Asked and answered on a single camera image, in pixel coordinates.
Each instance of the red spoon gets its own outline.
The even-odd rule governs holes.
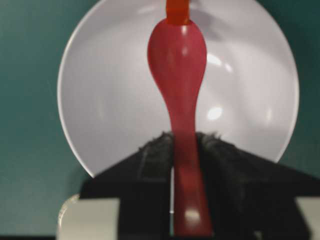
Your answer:
[[[174,134],[174,234],[212,236],[195,134],[196,103],[207,63],[206,43],[189,20],[189,0],[167,0],[166,14],[150,36],[147,56]]]

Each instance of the plastic spoon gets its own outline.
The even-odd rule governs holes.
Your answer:
[[[167,0],[166,14],[150,36],[147,56],[174,134],[174,234],[212,236],[195,134],[196,103],[207,63],[206,43],[189,20],[189,0]]]

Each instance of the teal background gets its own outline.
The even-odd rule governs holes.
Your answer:
[[[89,178],[64,137],[56,84],[65,45],[96,2],[0,0],[0,235],[54,235],[62,203]],[[300,81],[280,162],[320,177],[320,1],[259,2],[286,35]]]

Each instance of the white plate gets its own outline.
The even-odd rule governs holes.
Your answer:
[[[73,32],[57,98],[73,153],[92,176],[170,130],[147,62],[165,0],[102,0]],[[207,44],[196,129],[277,162],[296,123],[299,83],[284,34],[254,0],[193,0]]]

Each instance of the plate rim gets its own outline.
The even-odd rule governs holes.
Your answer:
[[[66,59],[69,55],[69,50],[71,48],[72,43],[74,42],[75,37],[77,36],[77,34],[79,33],[79,31],[81,30],[81,28],[83,27],[83,25],[85,24],[85,22],[100,8],[100,6],[102,6],[103,4],[105,4],[106,2],[108,2],[109,0],[99,0],[97,3],[95,3],[87,12],[86,14],[81,18],[81,20],[78,22],[78,24],[76,25],[76,27],[74,28],[74,30],[72,31],[72,34],[70,35],[67,44],[63,50],[63,55],[61,58],[61,62],[59,65],[59,69],[58,69],[58,77],[57,77],[57,91],[56,91],[56,97],[57,97],[57,106],[58,106],[58,114],[59,114],[59,119],[60,119],[60,123],[63,129],[63,133],[64,136],[67,140],[67,143],[69,145],[69,147],[72,150],[72,153],[74,154],[74,156],[76,157],[76,159],[78,160],[78,162],[81,164],[81,166],[85,169],[85,171],[91,176],[94,177],[95,174],[89,169],[89,167],[87,166],[87,164],[82,160],[82,158],[80,157],[80,155],[77,152],[77,149],[75,147],[75,145],[73,144],[71,137],[69,135],[66,123],[65,123],[65,119],[64,119],[64,113],[63,113],[63,107],[62,107],[62,81],[63,81],[63,72],[65,69],[65,63],[66,63]],[[288,53],[290,54],[290,58],[291,58],[291,68],[292,68],[292,73],[294,74],[294,79],[295,79],[295,83],[296,83],[296,87],[294,89],[294,114],[290,123],[290,127],[289,127],[289,131],[288,131],[288,135],[287,138],[285,139],[284,143],[283,143],[283,147],[281,148],[281,151],[278,153],[275,162],[278,163],[281,159],[281,157],[284,155],[286,149],[288,148],[288,145],[291,141],[291,138],[293,136],[294,130],[296,128],[296,124],[297,124],[297,119],[298,119],[298,114],[299,114],[299,105],[300,105],[300,82],[299,82],[299,74],[298,74],[298,68],[297,68],[297,63],[293,54],[293,51],[291,49],[291,46],[289,44],[289,41],[285,35],[285,33],[283,32],[282,28],[280,27],[280,25],[278,24],[278,22],[275,20],[275,18],[269,13],[269,11],[264,8],[264,6],[258,2],[257,0],[250,0],[252,2],[252,4],[256,4],[256,6],[258,8],[261,9],[261,11],[265,12],[268,17],[270,18],[270,20],[272,22],[275,23],[276,29],[279,32],[282,40],[284,41],[285,46],[286,46],[286,50],[288,51]]]

